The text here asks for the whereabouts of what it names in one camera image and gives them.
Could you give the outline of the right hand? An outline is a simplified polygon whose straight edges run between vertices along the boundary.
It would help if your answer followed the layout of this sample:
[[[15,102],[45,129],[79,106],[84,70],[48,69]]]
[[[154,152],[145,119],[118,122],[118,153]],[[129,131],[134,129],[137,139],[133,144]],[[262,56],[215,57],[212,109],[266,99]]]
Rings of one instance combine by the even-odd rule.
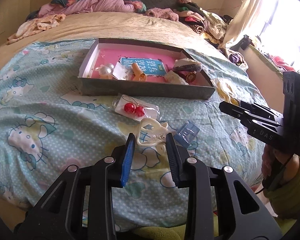
[[[273,147],[264,146],[262,155],[262,186],[274,191],[292,180],[300,167],[300,138],[296,141],[289,136]]]

